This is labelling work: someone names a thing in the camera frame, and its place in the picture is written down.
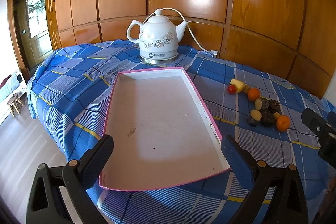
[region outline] white power cord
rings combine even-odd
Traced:
[[[173,10],[173,11],[179,13],[179,15],[182,17],[183,21],[186,21],[185,18],[184,18],[184,16],[183,16],[178,10],[176,10],[176,9],[174,9],[174,8],[161,8],[160,10]],[[154,13],[151,13],[151,14],[144,20],[143,24],[146,23],[146,21],[147,21],[147,20],[148,20]],[[200,43],[197,41],[197,39],[195,38],[195,36],[194,36],[193,32],[191,31],[189,25],[187,25],[187,27],[188,27],[188,30],[189,30],[191,36],[193,37],[193,39],[194,39],[195,42],[197,43],[197,45],[198,45],[202,50],[204,50],[205,52],[208,52],[208,53],[212,54],[212,57],[216,57],[216,55],[218,54],[218,51],[214,51],[214,50],[212,50],[212,51],[208,51],[208,50],[206,50],[205,48],[203,48],[203,47],[200,45]]]

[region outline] white wall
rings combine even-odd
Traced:
[[[18,64],[9,34],[7,0],[0,0],[0,82],[17,69]]]
[[[324,97],[336,107],[336,70],[324,94]]]

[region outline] bed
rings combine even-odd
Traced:
[[[223,135],[231,134],[255,159],[271,166],[297,166],[310,220],[326,191],[330,166],[318,157],[319,143],[301,122],[309,107],[326,118],[335,110],[325,98],[311,95],[288,81],[251,67],[212,58],[189,46],[166,67],[182,66],[193,80]],[[137,46],[129,41],[82,44],[56,50],[28,82],[28,103],[67,160],[79,159],[102,137],[111,88],[120,71],[154,68],[141,63]],[[229,95],[231,78],[257,87],[261,96],[280,102],[290,117],[287,132],[250,127],[246,122],[254,105],[245,94]],[[260,223],[274,189],[270,188],[255,220]],[[116,223],[227,223],[247,194],[233,172],[178,187],[145,192],[119,192],[100,188],[88,194]]]

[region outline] door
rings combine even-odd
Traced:
[[[18,0],[16,9],[21,48],[24,50],[29,69],[34,70],[53,52],[48,33],[45,0]]]

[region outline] wooden door frame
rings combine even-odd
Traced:
[[[24,64],[24,61],[23,61],[23,58],[22,58],[22,55],[21,55],[21,51],[20,51],[20,47],[19,47],[19,43],[18,43],[18,40],[17,40],[17,37],[16,37],[13,5],[14,5],[13,0],[7,0],[7,17],[8,17],[9,33],[10,33],[10,38],[12,40],[12,45],[13,45],[14,54],[15,54],[17,64],[20,68],[20,71],[22,72],[23,77],[27,81],[30,78],[30,76],[29,76],[29,72],[27,71],[27,68]]]

